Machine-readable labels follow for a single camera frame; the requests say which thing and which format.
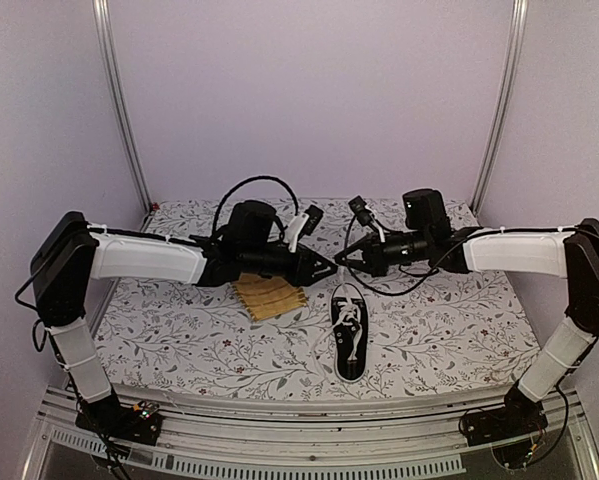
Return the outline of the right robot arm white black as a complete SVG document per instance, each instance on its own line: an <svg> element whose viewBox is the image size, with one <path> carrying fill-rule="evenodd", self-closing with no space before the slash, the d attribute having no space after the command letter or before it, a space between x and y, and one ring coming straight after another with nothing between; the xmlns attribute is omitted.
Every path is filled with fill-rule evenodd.
<svg viewBox="0 0 599 480"><path fill-rule="evenodd" d="M535 417L541 401L565 376L576 370L599 341L599 221L585 218L567 226L452 226L442 194L430 188L402 196L403 231L389 229L360 196L350 200L353 223L370 233L346 240L336 254L352 275L383 277L397 265L427 262L431 271L453 274L501 272L561 283L566 305L533 363L516 380L510 403L496 415L496 427L516 436Z"/></svg>

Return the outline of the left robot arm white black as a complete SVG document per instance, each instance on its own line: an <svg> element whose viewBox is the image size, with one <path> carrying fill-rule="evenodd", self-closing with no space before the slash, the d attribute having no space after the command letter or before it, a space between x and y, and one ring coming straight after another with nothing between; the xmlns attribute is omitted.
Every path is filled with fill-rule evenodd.
<svg viewBox="0 0 599 480"><path fill-rule="evenodd" d="M62 368L89 404L90 419L107 434L127 426L125 408L96 353L84 320L90 280L136 278L220 287L244 273L280 277L293 287L311 286L337 271L334 262L301 244L323 216L317 207L281 225L276 209L259 200L236 204L225 225L208 236L186 239L110 229L70 211L55 226L30 263L25 288L29 309L49 334Z"/></svg>

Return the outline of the black white canvas sneaker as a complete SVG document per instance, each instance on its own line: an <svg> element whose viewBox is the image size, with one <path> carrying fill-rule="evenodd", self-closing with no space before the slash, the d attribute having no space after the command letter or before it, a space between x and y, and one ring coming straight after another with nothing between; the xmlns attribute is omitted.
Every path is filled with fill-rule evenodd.
<svg viewBox="0 0 599 480"><path fill-rule="evenodd" d="M317 347L333 335L335 373L342 382L356 383L366 372L369 310L359 288L345 279L342 270L337 273L337 280L330 297L330 326L312 343L310 355L319 373L325 376Z"/></svg>

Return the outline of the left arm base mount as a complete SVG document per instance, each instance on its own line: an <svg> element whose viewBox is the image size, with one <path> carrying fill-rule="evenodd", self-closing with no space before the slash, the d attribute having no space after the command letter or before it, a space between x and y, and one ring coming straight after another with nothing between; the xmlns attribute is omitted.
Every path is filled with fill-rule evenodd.
<svg viewBox="0 0 599 480"><path fill-rule="evenodd" d="M131 407L113 407L97 415L86 409L78 413L75 425L104 437L155 446L164 420L159 409L158 403L149 401Z"/></svg>

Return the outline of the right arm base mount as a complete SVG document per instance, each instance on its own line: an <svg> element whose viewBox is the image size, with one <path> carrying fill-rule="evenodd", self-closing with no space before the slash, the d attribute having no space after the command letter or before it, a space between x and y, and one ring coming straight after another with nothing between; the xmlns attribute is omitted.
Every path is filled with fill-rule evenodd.
<svg viewBox="0 0 599 480"><path fill-rule="evenodd" d="M540 433L548 427L542 404L525 413L508 406L476 408L459 419L458 430L469 446L478 446Z"/></svg>

